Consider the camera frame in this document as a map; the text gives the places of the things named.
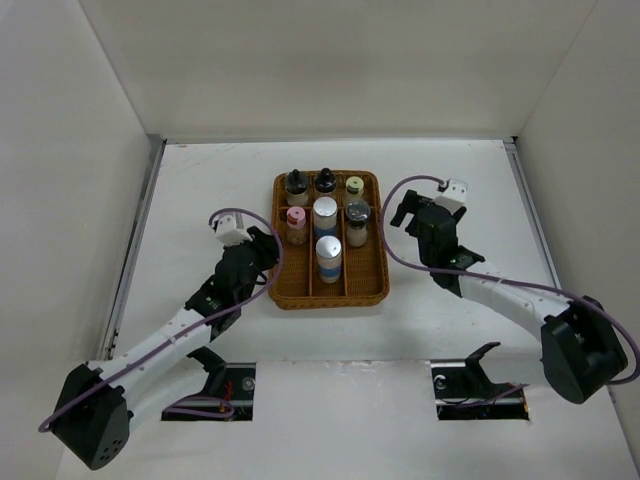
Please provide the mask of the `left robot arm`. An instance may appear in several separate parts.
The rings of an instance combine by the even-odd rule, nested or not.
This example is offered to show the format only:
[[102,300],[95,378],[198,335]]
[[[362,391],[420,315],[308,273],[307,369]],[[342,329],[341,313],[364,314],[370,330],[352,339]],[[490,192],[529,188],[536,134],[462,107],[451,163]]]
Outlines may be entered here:
[[281,260],[278,234],[251,227],[246,240],[223,249],[214,274],[160,330],[113,359],[111,366],[84,364],[72,370],[43,428],[89,469],[107,465],[129,437],[133,395],[143,382],[200,355],[258,295],[255,287],[269,288],[265,272],[280,267]]

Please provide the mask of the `clear-cap white salt bottle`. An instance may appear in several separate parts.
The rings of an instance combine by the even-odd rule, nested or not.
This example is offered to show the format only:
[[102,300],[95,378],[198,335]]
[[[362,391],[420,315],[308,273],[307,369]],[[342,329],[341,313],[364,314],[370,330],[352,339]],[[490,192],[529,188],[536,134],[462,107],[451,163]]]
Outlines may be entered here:
[[352,247],[361,247],[368,237],[371,207],[365,200],[355,200],[345,207],[346,238]]

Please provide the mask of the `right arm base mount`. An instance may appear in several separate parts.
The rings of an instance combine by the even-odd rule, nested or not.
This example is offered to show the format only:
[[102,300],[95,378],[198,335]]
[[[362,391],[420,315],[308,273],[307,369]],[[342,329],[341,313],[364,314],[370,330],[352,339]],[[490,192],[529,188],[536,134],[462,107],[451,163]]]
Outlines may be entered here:
[[489,342],[464,359],[430,363],[440,421],[529,420],[524,386],[494,383],[480,364],[498,346],[499,342]]

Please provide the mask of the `yellow-lid white jar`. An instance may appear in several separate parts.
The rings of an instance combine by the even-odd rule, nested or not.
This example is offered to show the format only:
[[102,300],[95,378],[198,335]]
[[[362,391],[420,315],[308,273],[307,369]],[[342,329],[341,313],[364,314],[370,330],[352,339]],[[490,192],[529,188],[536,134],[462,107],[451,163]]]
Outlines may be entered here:
[[361,200],[363,197],[364,187],[364,180],[361,177],[348,177],[344,183],[343,204],[348,205],[349,203]]

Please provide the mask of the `pink-lid spice bottle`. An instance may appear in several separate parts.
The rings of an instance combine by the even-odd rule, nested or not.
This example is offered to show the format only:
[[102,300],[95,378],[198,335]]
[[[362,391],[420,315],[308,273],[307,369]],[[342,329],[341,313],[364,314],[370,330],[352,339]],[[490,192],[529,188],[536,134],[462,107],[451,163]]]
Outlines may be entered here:
[[286,239],[292,245],[303,245],[308,241],[306,212],[293,206],[286,212]]

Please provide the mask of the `silver-lid jar blue label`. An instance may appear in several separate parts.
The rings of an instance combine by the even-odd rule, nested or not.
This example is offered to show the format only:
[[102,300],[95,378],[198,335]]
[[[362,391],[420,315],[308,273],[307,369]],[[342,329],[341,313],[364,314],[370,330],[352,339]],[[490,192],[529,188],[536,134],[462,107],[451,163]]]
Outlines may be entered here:
[[335,236],[337,231],[338,206],[331,197],[321,197],[312,206],[313,230],[316,238]]

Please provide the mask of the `black-lid jar white powder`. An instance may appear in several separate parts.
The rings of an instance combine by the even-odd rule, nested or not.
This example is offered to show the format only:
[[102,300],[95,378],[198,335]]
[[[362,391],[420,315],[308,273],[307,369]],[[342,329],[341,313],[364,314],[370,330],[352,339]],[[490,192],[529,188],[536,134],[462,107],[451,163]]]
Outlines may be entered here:
[[290,171],[284,180],[286,200],[290,207],[305,207],[308,203],[308,178],[297,169]]

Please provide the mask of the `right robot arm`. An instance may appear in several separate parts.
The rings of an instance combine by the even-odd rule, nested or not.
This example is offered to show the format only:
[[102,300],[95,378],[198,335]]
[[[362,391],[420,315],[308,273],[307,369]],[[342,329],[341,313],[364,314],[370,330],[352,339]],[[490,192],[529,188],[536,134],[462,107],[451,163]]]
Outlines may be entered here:
[[532,335],[541,346],[543,383],[571,403],[584,403],[626,369],[627,356],[599,302],[500,277],[483,256],[459,243],[457,225],[466,208],[457,203],[449,209],[447,201],[408,190],[390,221],[399,227],[412,216],[405,232],[417,240],[420,262],[440,288]]

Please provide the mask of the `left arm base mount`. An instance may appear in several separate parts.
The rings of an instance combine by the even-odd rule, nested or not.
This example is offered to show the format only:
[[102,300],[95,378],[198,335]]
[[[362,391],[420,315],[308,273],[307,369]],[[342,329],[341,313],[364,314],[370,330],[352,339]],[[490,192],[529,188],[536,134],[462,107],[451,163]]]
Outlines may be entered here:
[[257,365],[228,363],[210,348],[188,355],[185,367],[204,374],[194,393],[166,408],[165,422],[247,422],[253,420]]

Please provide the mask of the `black-lid jar beige contents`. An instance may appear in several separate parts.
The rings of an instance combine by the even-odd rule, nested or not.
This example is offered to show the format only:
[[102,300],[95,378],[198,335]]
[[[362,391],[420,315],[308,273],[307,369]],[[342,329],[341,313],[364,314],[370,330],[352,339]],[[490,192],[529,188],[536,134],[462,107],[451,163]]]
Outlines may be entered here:
[[330,168],[324,167],[316,173],[313,179],[313,191],[314,200],[322,198],[336,200],[337,178]]

